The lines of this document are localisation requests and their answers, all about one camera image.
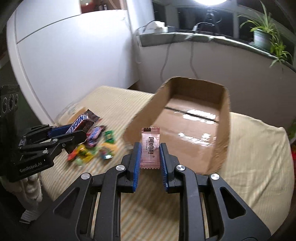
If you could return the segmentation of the small Snickers bar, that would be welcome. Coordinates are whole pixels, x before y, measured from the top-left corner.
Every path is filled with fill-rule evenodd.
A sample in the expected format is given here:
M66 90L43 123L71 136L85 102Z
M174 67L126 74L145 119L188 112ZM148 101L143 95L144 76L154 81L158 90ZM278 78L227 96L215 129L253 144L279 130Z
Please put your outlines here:
M89 148L92 148L97 145L99 142L99 139L102 135L102 133L105 131L106 126L101 125L101 126L95 126L92 128L88 133L87 133L87 138L86 138L86 146Z

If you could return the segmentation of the large Snickers bar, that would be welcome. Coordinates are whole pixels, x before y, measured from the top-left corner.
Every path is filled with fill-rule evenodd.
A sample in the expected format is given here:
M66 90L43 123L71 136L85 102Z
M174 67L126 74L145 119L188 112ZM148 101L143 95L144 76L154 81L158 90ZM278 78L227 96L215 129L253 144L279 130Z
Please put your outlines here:
M75 131L84 131L87 133L90 128L100 119L101 118L99 116L88 109L76 118L66 133L73 133Z

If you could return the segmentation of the egg-shaped colourful snack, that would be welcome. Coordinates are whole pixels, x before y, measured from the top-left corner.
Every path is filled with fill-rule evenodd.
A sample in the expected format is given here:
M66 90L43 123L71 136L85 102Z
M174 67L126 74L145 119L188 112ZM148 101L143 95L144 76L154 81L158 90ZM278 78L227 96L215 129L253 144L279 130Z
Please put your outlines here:
M114 157L117 152L117 146L111 143L103 143L99 147L100 157L103 160L109 160Z

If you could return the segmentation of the green candy packet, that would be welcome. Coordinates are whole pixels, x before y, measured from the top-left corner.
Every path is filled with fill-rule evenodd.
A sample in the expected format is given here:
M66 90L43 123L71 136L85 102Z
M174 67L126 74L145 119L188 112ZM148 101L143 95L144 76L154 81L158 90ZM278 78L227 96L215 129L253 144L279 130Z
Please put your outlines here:
M104 132L104 141L106 143L115 144L114 131L109 130Z

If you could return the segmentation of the pink candy sachet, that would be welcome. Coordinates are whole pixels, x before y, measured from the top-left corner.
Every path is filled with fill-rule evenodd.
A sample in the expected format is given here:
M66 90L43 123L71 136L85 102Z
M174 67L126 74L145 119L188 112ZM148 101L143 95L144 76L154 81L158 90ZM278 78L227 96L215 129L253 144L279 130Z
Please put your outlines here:
M142 169L159 169L160 128L142 128L142 153L140 167Z

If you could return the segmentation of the black patterned snack packet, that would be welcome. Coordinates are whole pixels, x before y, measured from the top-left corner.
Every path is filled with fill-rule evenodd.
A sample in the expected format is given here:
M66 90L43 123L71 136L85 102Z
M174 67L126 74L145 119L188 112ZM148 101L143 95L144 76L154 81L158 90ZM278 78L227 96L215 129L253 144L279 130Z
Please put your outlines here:
M75 158L78 156L79 151L77 149L74 149L70 154L68 154L67 161L72 162L75 160Z

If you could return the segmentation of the clear-wrapped green candy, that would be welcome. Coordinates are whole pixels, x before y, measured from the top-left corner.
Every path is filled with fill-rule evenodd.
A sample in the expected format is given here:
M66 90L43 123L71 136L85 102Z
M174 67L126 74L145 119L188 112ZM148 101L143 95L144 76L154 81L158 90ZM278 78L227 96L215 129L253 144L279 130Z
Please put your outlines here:
M74 163L78 167L82 167L82 166L86 165L86 162L83 159L79 158L79 157L75 158Z

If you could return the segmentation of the bagged sliced bread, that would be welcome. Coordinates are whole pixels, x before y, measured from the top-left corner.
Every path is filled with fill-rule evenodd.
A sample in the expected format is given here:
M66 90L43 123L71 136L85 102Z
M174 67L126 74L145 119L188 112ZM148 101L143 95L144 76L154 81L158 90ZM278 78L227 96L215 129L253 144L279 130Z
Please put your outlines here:
M59 126L73 123L81 114L87 111L86 106L72 103L65 107L56 117L55 124Z

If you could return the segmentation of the yellow candy packet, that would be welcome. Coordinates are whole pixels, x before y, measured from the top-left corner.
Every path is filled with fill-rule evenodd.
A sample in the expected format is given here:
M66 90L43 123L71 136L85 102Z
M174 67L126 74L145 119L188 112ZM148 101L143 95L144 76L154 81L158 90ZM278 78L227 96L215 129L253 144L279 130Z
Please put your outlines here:
M89 163L94 158L94 155L83 144L79 145L76 149L79 151L77 157L83 159L86 163Z

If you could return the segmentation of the brown cardboard box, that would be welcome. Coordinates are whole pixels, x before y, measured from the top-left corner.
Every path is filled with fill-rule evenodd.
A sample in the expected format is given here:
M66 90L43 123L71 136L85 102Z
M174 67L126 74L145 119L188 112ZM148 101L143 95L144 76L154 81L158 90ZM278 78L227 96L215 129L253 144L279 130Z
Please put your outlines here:
M132 118L123 139L140 141L142 128L160 129L160 141L179 162L199 174L218 171L227 159L230 138L228 90L206 80L167 80Z

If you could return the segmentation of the potted spider plant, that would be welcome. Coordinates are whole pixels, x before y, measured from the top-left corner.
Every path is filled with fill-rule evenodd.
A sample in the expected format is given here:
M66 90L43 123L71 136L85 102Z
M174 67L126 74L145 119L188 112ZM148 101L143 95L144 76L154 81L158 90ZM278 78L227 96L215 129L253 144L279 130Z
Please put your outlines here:
M241 29L245 26L249 27L249 32L253 34L254 47L263 49L274 56L269 68L277 63L281 66L292 63L293 55L287 50L287 45L273 20L272 13L267 10L263 1L260 1L260 5L263 13L260 14L253 10L256 17L246 19L239 27Z

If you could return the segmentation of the light tripod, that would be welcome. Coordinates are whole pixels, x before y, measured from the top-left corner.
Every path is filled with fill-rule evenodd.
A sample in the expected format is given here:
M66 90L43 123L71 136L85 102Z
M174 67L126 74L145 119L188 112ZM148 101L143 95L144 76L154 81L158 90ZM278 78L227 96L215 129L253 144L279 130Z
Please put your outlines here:
M205 15L205 22L208 26L212 28L212 33L214 35L220 35L219 23L222 21L221 14L212 8L207 8Z

